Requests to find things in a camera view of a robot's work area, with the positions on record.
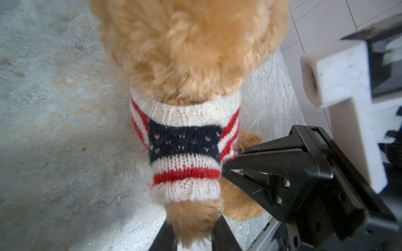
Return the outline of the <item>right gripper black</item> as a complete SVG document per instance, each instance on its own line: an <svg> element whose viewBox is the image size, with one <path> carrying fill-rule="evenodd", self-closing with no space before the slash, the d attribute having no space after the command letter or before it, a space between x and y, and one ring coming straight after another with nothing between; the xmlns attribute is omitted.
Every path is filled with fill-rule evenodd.
<svg viewBox="0 0 402 251"><path fill-rule="evenodd" d="M223 175L287 225L285 251L399 251L402 171L376 193L322 128L245 149Z"/></svg>

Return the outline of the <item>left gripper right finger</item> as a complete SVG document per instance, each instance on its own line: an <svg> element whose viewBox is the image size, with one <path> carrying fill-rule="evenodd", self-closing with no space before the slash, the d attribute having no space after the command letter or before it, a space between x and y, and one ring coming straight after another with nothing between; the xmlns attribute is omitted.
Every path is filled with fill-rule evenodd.
<svg viewBox="0 0 402 251"><path fill-rule="evenodd" d="M211 245L212 251L242 251L223 215L213 228Z"/></svg>

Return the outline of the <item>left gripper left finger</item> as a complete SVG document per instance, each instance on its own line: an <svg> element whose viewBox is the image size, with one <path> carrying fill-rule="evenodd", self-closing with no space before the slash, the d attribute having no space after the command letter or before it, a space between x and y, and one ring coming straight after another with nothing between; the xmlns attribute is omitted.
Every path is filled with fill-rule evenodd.
<svg viewBox="0 0 402 251"><path fill-rule="evenodd" d="M167 220L163 223L149 251L177 251L178 240L173 231L173 227Z"/></svg>

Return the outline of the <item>red white striped sweater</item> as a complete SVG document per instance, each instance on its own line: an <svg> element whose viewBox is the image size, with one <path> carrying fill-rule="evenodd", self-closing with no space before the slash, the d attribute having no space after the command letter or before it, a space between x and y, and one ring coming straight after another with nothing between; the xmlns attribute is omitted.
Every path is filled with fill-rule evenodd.
<svg viewBox="0 0 402 251"><path fill-rule="evenodd" d="M222 166L237 155L240 92L189 106L130 93L131 119L149 154L154 198L162 204L218 199Z"/></svg>

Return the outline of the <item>brown teddy bear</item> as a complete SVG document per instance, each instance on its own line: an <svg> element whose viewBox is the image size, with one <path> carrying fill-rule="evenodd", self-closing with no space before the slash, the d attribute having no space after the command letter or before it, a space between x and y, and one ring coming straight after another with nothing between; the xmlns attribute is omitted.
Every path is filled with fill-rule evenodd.
<svg viewBox="0 0 402 251"><path fill-rule="evenodd" d="M279 47L289 24L287 1L90 1L90 8L130 91L172 106L240 92ZM263 142L240 127L237 153ZM222 172L219 184L216 200L158 201L184 248L210 238L222 215L247 221L263 214Z"/></svg>

